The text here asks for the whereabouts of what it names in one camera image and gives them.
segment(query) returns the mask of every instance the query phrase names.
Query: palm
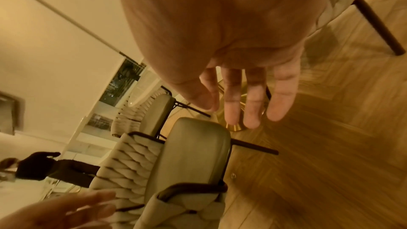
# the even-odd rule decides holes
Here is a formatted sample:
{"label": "palm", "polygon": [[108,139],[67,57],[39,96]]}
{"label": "palm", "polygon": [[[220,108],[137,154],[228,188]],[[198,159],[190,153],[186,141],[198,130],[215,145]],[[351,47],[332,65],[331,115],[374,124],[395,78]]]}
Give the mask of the palm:
{"label": "palm", "polygon": [[266,68],[276,87],[267,115],[281,119],[298,86],[304,39],[326,0],[122,0],[135,40],[163,80],[187,100],[217,109],[215,66],[225,82],[225,119],[237,123],[241,70],[244,123],[260,123]]}

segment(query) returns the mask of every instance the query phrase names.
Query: person's hand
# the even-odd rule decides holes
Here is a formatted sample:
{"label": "person's hand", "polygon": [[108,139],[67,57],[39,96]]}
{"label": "person's hand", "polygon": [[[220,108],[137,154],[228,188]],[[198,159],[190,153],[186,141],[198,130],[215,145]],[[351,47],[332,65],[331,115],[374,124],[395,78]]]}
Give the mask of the person's hand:
{"label": "person's hand", "polygon": [[225,119],[236,124],[242,70],[247,77],[244,124],[260,124],[266,69],[275,89],[267,117],[292,106],[306,36],[328,0],[122,0],[135,40],[157,74],[186,100],[217,110],[216,66],[225,83]]}
{"label": "person's hand", "polygon": [[[115,196],[115,192],[104,190],[69,194],[38,202],[1,219],[0,229],[76,228],[88,222],[112,216],[116,207],[113,204],[100,205],[100,203],[113,200]],[[107,229],[110,226],[94,227],[96,228]]]}

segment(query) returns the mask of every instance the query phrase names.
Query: hand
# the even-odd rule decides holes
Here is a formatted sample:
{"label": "hand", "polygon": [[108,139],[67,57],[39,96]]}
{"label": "hand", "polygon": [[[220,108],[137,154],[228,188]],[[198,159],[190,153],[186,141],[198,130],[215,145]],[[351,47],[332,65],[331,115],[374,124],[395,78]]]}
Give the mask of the hand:
{"label": "hand", "polygon": [[113,200],[112,191],[93,191],[69,194],[38,202],[22,208],[0,220],[0,229],[70,229],[91,221],[110,217],[116,211],[112,204],[99,205]]}
{"label": "hand", "polygon": [[260,124],[267,68],[276,86],[267,117],[292,106],[305,38],[328,0],[122,0],[148,63],[191,103],[217,110],[216,66],[225,83],[225,119],[237,124],[242,70],[247,77],[244,124]]}

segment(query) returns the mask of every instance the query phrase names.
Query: wooden floor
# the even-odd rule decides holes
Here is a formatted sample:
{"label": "wooden floor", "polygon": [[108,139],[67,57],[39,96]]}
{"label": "wooden floor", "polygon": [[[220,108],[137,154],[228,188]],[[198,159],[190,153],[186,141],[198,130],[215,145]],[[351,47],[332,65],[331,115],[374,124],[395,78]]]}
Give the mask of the wooden floor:
{"label": "wooden floor", "polygon": [[[367,1],[407,48],[407,0]],[[407,228],[407,55],[350,7],[309,38],[302,63],[287,117],[233,133],[280,156],[233,150],[220,228]]]}

